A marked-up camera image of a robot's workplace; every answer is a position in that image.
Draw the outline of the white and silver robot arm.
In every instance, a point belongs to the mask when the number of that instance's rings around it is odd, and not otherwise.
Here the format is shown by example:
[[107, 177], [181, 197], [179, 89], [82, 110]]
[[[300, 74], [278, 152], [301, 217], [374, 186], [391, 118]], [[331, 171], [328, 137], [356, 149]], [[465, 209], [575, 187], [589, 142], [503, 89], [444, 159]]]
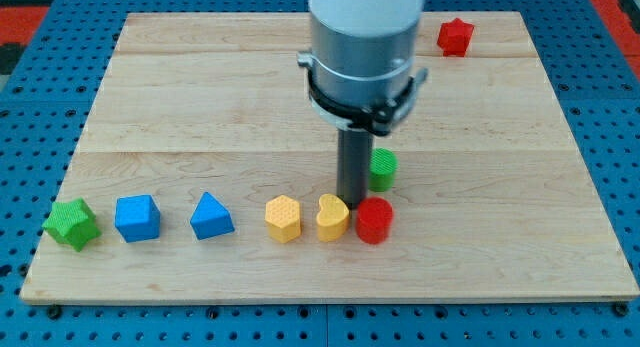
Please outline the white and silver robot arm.
[[343, 131], [386, 136], [414, 107], [411, 71], [425, 0], [308, 0], [311, 47], [298, 54], [314, 110]]

